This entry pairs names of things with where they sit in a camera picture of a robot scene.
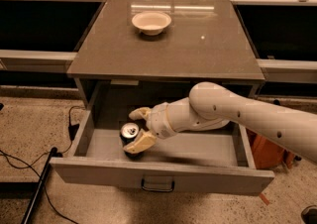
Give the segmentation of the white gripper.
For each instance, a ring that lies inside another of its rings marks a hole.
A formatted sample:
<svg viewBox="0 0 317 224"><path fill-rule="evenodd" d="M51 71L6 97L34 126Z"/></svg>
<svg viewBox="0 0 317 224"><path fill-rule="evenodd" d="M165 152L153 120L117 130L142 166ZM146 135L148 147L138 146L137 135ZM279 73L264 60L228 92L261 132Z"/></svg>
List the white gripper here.
<svg viewBox="0 0 317 224"><path fill-rule="evenodd" d="M152 109L149 107L141 107L133 110L129 114L132 120L145 120L150 131L141 130L137 138L126 145L123 150L129 154L138 154L152 147L157 142L157 137L167 139L175 135L167 120L166 102L156 105Z"/></svg>

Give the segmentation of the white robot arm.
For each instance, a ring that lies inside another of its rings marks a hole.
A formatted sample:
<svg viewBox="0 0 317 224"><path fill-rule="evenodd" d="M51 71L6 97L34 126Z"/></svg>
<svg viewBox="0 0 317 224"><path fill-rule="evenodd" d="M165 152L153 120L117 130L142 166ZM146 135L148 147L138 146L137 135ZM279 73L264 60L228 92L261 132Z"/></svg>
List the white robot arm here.
<svg viewBox="0 0 317 224"><path fill-rule="evenodd" d="M194 85L189 96L153 108L141 107L129 114L143 119L147 128L124 147L138 154L158 139L182 131L207 131L235 122L299 157L317 163L317 115L240 96L212 82Z"/></svg>

